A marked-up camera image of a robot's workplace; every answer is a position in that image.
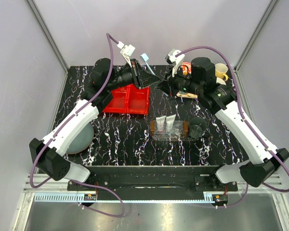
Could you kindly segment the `dark grey mug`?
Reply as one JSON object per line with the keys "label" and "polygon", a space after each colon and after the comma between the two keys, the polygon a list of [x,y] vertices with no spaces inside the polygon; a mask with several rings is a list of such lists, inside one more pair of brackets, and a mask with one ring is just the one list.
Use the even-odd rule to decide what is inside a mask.
{"label": "dark grey mug", "polygon": [[201,117],[194,117],[189,122],[188,134],[190,137],[200,139],[207,129],[206,121]]}

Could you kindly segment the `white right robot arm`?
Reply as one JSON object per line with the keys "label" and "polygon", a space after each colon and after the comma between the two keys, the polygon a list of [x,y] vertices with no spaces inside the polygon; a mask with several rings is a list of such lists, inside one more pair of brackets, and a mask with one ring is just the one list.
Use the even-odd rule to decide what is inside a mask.
{"label": "white right robot arm", "polygon": [[248,161],[218,168],[209,179],[212,189],[219,191],[227,183],[238,180],[259,187],[280,167],[285,167],[289,151],[269,142],[245,115],[238,92],[218,82],[216,64],[209,58],[198,57],[183,71],[184,55],[169,56],[166,62],[171,67],[158,88],[169,96],[179,91],[197,95],[198,102],[230,129],[249,157]]}

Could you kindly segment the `white toothpaste tube red cap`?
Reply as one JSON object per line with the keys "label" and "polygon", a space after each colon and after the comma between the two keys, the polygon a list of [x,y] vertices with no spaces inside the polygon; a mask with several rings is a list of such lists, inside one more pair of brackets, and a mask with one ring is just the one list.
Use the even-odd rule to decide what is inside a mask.
{"label": "white toothpaste tube red cap", "polygon": [[165,115],[160,116],[160,117],[156,117],[156,125],[157,125],[157,131],[158,132],[163,131],[165,119],[166,119]]}

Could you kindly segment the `white toothpaste tube dark cap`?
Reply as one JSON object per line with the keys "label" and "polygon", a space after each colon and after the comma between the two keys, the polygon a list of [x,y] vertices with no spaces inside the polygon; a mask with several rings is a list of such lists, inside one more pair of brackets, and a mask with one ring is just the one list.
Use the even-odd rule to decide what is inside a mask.
{"label": "white toothpaste tube dark cap", "polygon": [[173,127],[173,123],[175,121],[176,115],[170,115],[166,117],[166,130],[170,132]]}

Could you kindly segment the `white toothbrush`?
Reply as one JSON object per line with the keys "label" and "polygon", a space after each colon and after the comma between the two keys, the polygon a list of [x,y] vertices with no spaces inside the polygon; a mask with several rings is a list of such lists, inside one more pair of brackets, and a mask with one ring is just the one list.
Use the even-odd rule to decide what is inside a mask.
{"label": "white toothbrush", "polygon": [[[154,72],[154,70],[152,69],[152,67],[148,63],[149,56],[146,53],[143,53],[143,54],[140,55],[140,58],[141,58],[142,62],[145,64],[145,66],[146,66],[146,71],[152,73],[153,75],[155,75],[157,77],[159,77],[159,82],[158,83],[160,83],[160,82],[162,82],[164,80],[168,81],[167,78],[169,77],[170,70],[171,70],[169,65],[165,65],[164,66],[166,68],[164,74],[157,75]],[[158,83],[152,84],[151,86],[156,87]]]}

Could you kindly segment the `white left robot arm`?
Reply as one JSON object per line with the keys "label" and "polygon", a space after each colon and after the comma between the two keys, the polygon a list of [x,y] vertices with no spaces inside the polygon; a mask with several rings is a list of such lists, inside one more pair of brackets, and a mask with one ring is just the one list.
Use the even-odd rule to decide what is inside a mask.
{"label": "white left robot arm", "polygon": [[92,189],[95,179],[90,176],[89,169],[64,159],[71,143],[109,105],[113,99],[112,90],[130,84],[137,89],[144,89],[159,81],[159,77],[145,70],[136,59],[131,59],[119,70],[113,67],[108,58],[96,61],[90,84],[74,109],[43,139],[34,138],[29,143],[34,167],[55,181],[63,178],[75,180],[82,189]]}

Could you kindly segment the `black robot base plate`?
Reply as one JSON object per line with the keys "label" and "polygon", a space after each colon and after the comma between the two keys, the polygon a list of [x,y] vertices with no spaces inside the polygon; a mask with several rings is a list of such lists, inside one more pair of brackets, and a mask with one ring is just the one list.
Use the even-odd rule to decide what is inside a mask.
{"label": "black robot base plate", "polygon": [[196,192],[238,191],[238,186],[236,183],[214,185],[209,182],[208,176],[193,174],[95,174],[89,177],[84,183],[72,183],[71,185],[80,188],[85,184],[103,186],[113,191],[124,188],[175,188]]}

